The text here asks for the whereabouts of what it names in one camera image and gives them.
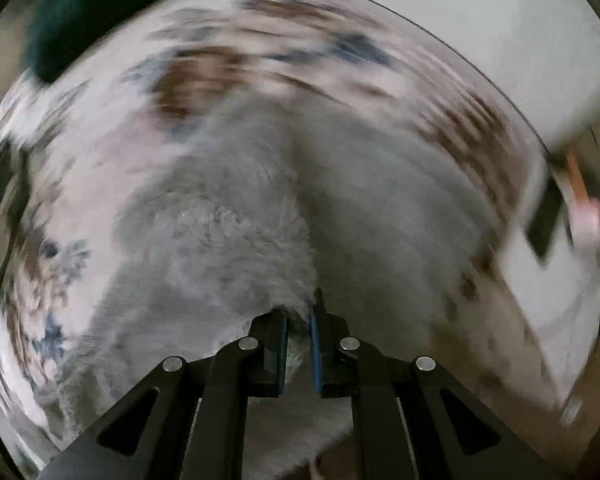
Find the grey fluffy pants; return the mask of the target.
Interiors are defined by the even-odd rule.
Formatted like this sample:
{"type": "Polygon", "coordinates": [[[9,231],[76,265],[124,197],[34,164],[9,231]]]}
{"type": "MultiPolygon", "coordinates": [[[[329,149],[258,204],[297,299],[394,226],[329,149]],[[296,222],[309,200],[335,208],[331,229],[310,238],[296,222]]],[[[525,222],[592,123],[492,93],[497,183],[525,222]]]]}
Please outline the grey fluffy pants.
{"type": "Polygon", "coordinates": [[[498,219],[437,148],[302,96],[237,93],[188,151],[125,203],[125,263],[38,399],[68,445],[161,359],[198,360],[274,307],[291,317],[287,385],[248,411],[242,472],[279,479],[346,436],[343,400],[311,385],[322,292],[355,335],[410,358],[498,219]]]}

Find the white bedside cabinet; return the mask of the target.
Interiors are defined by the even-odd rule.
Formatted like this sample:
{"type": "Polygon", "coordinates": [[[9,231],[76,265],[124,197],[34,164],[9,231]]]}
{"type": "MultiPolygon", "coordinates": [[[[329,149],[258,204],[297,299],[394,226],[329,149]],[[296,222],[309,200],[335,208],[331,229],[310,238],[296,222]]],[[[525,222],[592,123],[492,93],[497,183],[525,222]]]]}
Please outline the white bedside cabinet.
{"type": "Polygon", "coordinates": [[[498,255],[501,274],[527,320],[542,356],[541,375],[567,403],[595,346],[600,260],[594,250],[573,246],[568,214],[558,212],[550,244],[538,258],[521,224],[498,255]]]}

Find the floral bed quilt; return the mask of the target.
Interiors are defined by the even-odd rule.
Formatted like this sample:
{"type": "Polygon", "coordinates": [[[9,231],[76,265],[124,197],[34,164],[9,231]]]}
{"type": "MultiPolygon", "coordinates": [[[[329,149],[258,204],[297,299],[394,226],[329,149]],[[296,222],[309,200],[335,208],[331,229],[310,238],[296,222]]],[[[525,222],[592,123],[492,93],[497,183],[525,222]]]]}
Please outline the floral bed quilt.
{"type": "Polygon", "coordinates": [[[363,0],[161,0],[53,84],[25,70],[0,104],[0,407],[28,471],[67,446],[38,399],[125,263],[123,206],[237,93],[316,96],[449,157],[498,223],[415,356],[432,354],[483,401],[513,393],[554,408],[540,348],[493,264],[541,155],[509,99],[363,0]]]}

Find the white bed headboard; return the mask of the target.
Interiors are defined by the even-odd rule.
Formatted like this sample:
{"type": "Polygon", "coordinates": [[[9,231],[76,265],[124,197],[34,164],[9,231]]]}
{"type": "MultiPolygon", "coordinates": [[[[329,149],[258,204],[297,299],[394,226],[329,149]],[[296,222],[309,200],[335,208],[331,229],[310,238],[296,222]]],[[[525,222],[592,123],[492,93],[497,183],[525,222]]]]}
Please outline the white bed headboard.
{"type": "Polygon", "coordinates": [[[554,148],[600,140],[600,12],[588,0],[373,0],[464,55],[554,148]]]}

